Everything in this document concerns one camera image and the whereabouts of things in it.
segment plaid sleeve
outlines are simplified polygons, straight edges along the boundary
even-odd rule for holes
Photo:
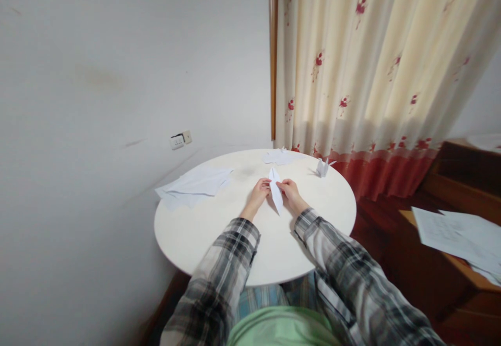
[[[409,304],[357,241],[312,208],[298,217],[294,229],[356,317],[365,344],[445,345],[427,317]]]
[[[230,222],[193,273],[165,325],[161,345],[226,343],[259,238],[250,221]]]

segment wooden floor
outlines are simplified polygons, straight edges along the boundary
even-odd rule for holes
[[[383,252],[388,244],[389,237],[396,232],[398,225],[401,222],[407,222],[399,213],[399,210],[411,210],[412,206],[429,211],[456,211],[447,203],[426,192],[417,192],[405,199],[380,195],[376,202],[362,198],[357,203],[357,215],[351,237],[362,244],[371,256],[381,264],[390,281],[392,280],[391,275],[382,260]],[[182,272],[174,277],[169,290],[153,317],[151,326],[146,332],[144,345],[158,344],[161,329],[174,311],[175,305],[185,291],[188,281],[189,276]],[[442,339],[449,344],[457,346],[490,346],[495,344],[480,335],[438,325],[434,325],[434,328]]]

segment wall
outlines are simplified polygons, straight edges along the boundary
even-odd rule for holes
[[[268,34],[268,0],[0,0],[2,345],[137,339],[153,189],[271,147]]]
[[[501,45],[485,69],[449,137],[501,133]]]

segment electrical outlet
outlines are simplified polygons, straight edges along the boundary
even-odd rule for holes
[[[184,138],[182,134],[171,137],[171,148],[172,150],[176,150],[182,148],[184,146]]]
[[[189,144],[192,142],[192,133],[190,131],[183,132],[184,143]]]

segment paper crane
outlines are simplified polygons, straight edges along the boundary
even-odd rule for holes
[[[317,173],[318,176],[320,177],[325,177],[327,175],[327,169],[329,166],[335,164],[337,161],[332,161],[329,163],[329,159],[327,159],[327,162],[323,162],[321,158],[318,159],[318,166],[317,166]]]

